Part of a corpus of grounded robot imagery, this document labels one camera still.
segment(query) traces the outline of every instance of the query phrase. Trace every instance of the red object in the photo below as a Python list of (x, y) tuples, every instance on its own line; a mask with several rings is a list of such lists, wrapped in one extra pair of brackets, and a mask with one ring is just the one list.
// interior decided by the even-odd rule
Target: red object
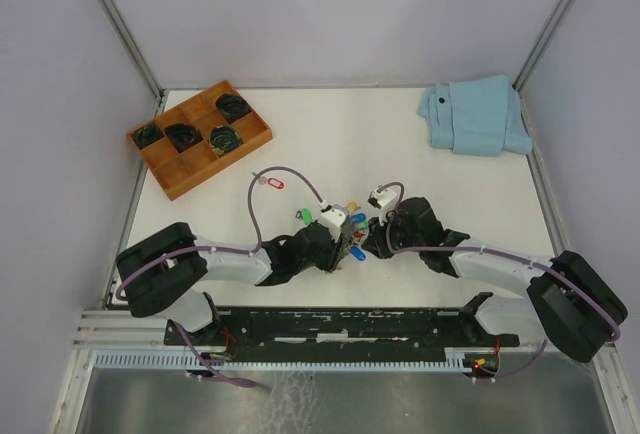
[(269, 184), (271, 187), (275, 187), (276, 189), (284, 189), (284, 182), (282, 182), (280, 179), (276, 179), (275, 177), (270, 177), (267, 180), (267, 184)]

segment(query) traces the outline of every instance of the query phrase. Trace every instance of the blue towel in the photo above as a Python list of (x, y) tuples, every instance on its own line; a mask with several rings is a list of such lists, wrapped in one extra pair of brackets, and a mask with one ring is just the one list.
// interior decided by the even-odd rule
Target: blue towel
[(520, 97), (507, 76), (428, 88), (418, 114), (429, 125), (429, 143), (456, 154), (528, 154), (532, 142), (522, 123)]

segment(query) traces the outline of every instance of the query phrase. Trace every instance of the gray floor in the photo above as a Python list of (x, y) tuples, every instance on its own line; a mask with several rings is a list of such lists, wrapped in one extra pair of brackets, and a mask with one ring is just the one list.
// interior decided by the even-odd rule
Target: gray floor
[[(503, 369), (526, 362), (503, 354)], [(96, 369), (78, 433), (613, 433), (591, 366), (548, 354), (494, 385), (461, 374), (243, 372), (264, 387), (179, 371)]]

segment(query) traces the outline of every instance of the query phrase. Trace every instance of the green object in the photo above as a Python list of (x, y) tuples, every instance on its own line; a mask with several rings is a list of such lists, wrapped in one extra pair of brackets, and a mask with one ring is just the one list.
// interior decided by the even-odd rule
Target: green object
[(311, 216), (311, 211), (309, 209), (300, 209), (300, 215), (302, 216), (302, 222), (304, 222), (305, 226), (308, 226), (313, 222), (313, 217)]

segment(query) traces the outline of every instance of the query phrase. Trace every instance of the white tabletop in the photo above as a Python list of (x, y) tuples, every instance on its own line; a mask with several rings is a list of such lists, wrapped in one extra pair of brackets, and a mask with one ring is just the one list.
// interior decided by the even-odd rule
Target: white tabletop
[[(166, 109), (196, 94), (172, 91)], [(553, 253), (527, 159), (458, 156), (432, 149), (427, 124), (416, 114), (422, 89), (241, 90), (271, 126), (274, 139), (175, 201), (149, 172), (129, 245), (176, 221), (218, 242), (254, 245), (246, 206), (251, 173), (285, 165), (305, 174), (330, 203), (356, 200), (368, 215), (369, 192), (399, 180), (406, 197), (426, 197), (443, 225), (489, 244), (535, 255)], [(295, 212), (317, 205), (306, 186), (287, 173), (273, 174), (286, 186), (258, 186), (254, 205), (265, 239), (293, 234)], [(216, 281), (203, 286), (218, 305), (456, 307), (490, 286), (430, 271), (417, 254), (381, 261), (352, 256), (341, 270), (312, 268), (291, 282), (254, 287)]]

